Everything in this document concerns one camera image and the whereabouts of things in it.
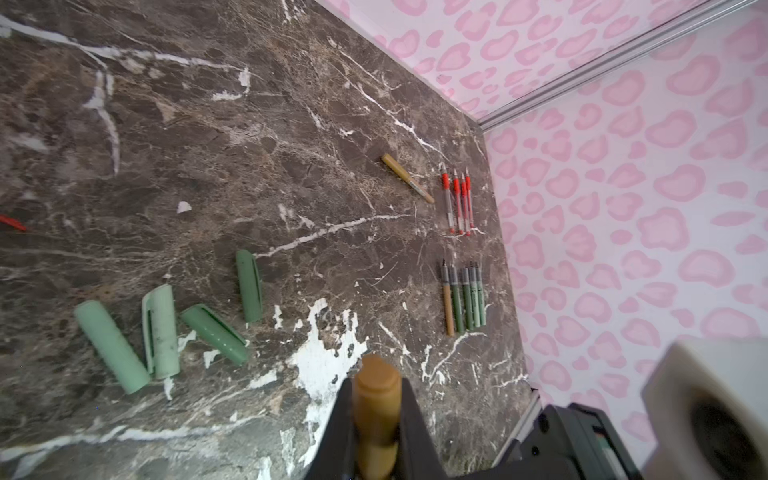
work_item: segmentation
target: pale green pen cap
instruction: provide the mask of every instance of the pale green pen cap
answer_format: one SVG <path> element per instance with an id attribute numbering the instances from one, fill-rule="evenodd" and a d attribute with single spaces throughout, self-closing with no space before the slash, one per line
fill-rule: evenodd
<path id="1" fill-rule="evenodd" d="M 235 365 L 242 365 L 248 360 L 245 339 L 204 303 L 183 311 L 181 319 Z"/>
<path id="2" fill-rule="evenodd" d="M 74 317 L 126 393 L 136 392 L 149 383 L 147 369 L 101 303 L 81 303 L 75 307 Z"/>
<path id="3" fill-rule="evenodd" d="M 176 310 L 170 285 L 161 285 L 141 300 L 141 326 L 147 371 L 162 380 L 179 373 Z"/>
<path id="4" fill-rule="evenodd" d="M 235 253 L 237 264 L 237 279 L 240 282 L 240 298 L 243 300 L 245 322 L 258 322 L 264 318 L 262 307 L 261 279 L 256 259 L 248 250 L 238 250 Z"/>

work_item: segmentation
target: pink leopard print wallpaper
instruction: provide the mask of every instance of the pink leopard print wallpaper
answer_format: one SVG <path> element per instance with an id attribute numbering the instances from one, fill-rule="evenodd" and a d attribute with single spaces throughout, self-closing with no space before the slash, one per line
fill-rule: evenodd
<path id="1" fill-rule="evenodd" d="M 486 135 L 531 384 L 609 412 L 675 339 L 768 333 L 768 2 Z"/>
<path id="2" fill-rule="evenodd" d="M 318 0 L 480 118 L 700 0 Z"/>

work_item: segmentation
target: brown marble surface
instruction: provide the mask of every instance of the brown marble surface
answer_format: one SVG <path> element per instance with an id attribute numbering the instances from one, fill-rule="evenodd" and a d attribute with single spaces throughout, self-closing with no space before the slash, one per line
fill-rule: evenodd
<path id="1" fill-rule="evenodd" d="M 471 121 L 313 2 L 0 15 L 0 214 L 28 228 L 0 224 L 0 477 L 301 478 L 363 352 L 411 380 L 449 473 L 489 465 L 529 389 Z M 446 234 L 440 162 L 473 176 L 470 238 Z M 266 296 L 249 328 L 241 248 Z M 488 326 L 460 339 L 444 334 L 443 258 L 484 268 Z M 100 300 L 143 357 L 141 297 L 163 282 L 177 311 L 227 318 L 250 360 L 183 340 L 172 386 L 126 396 L 72 311 Z"/>

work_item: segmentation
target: tan cylinder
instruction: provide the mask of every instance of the tan cylinder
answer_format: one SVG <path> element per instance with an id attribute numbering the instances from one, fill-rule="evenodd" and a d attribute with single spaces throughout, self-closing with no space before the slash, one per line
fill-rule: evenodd
<path id="1" fill-rule="evenodd" d="M 365 480 L 388 478 L 395 466 L 401 401 L 400 372 L 377 355 L 364 356 L 353 381 L 352 408 L 357 466 Z"/>

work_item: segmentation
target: brown marker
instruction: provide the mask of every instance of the brown marker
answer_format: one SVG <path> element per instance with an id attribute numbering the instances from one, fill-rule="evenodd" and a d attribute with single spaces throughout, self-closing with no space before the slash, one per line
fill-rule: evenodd
<path id="1" fill-rule="evenodd" d="M 406 182 L 408 185 L 411 186 L 413 190 L 416 190 L 416 193 L 424 197 L 424 200 L 427 200 L 428 204 L 435 203 L 435 199 L 432 198 L 432 195 L 428 194 L 426 190 L 421 188 L 419 184 L 417 184 L 412 178 L 411 174 L 409 174 L 405 168 L 402 167 L 401 164 L 397 163 L 397 160 L 392 158 L 392 155 L 390 154 L 384 154 L 382 155 L 382 161 L 387 165 L 387 167 L 391 168 L 393 172 L 397 174 L 398 177 L 402 178 L 402 181 Z"/>

